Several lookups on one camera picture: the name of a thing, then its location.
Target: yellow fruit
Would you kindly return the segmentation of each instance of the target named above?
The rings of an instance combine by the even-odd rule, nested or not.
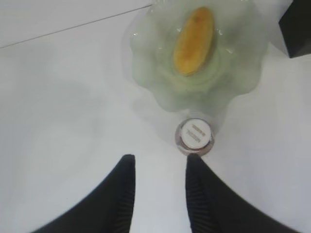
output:
[[[211,48],[214,34],[212,12],[206,7],[195,10],[187,20],[174,49],[176,69],[191,75],[203,65]]]

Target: small jar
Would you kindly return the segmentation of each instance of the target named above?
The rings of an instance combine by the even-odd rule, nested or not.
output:
[[[210,125],[200,118],[189,118],[181,122],[175,133],[178,149],[185,155],[207,154],[214,145],[214,135]]]

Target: black line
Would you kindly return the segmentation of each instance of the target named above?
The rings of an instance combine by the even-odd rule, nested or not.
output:
[[[130,10],[130,11],[126,11],[126,12],[123,12],[123,13],[119,13],[119,14],[116,14],[116,15],[113,15],[113,16],[108,16],[108,17],[105,17],[105,18],[100,18],[100,19],[91,21],[91,22],[79,24],[79,25],[76,25],[76,26],[73,26],[73,27],[70,27],[70,28],[65,28],[65,29],[62,29],[62,30],[59,30],[59,31],[56,31],[56,32],[53,32],[53,33],[48,33],[48,34],[36,36],[36,37],[34,37],[34,38],[31,38],[31,39],[27,39],[27,40],[15,42],[15,43],[13,43],[13,44],[0,47],[0,49],[6,48],[6,47],[9,47],[9,46],[13,46],[13,45],[17,45],[17,44],[20,44],[20,43],[23,43],[23,42],[27,42],[27,41],[30,41],[30,40],[35,40],[35,39],[38,39],[38,38],[41,38],[41,37],[44,37],[44,36],[48,36],[48,35],[52,35],[52,34],[55,34],[55,33],[60,33],[60,32],[63,32],[63,31],[69,30],[69,29],[81,27],[81,26],[84,26],[84,25],[87,25],[87,24],[90,24],[90,23],[96,23],[96,22],[102,21],[102,20],[104,20],[104,19],[109,19],[109,18],[113,18],[113,17],[125,15],[125,14],[127,14],[127,13],[130,13],[130,12],[133,12],[133,11],[137,11],[137,10],[141,10],[141,9],[144,9],[144,8],[147,8],[147,7],[150,7],[150,6],[152,6],[152,4],[149,4],[149,5],[147,5],[147,6],[143,6],[143,7],[134,9],[134,10]]]

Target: white floor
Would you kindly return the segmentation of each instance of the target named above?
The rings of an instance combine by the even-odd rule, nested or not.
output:
[[[173,144],[182,118],[161,110],[129,72],[128,36],[147,8],[132,10],[149,2],[66,2],[0,0],[0,232],[46,224],[133,153],[131,232],[190,233],[186,158]],[[272,41],[261,82],[231,102],[204,159],[253,205],[308,233],[311,56],[289,59],[281,51],[284,2],[258,2]]]

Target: glass dish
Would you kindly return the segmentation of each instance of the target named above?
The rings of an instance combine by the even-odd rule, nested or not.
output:
[[[201,6],[214,15],[212,52],[191,76],[179,74],[173,50],[190,14]],[[267,39],[250,0],[157,0],[130,38],[132,75],[165,110],[218,114],[260,80]]]

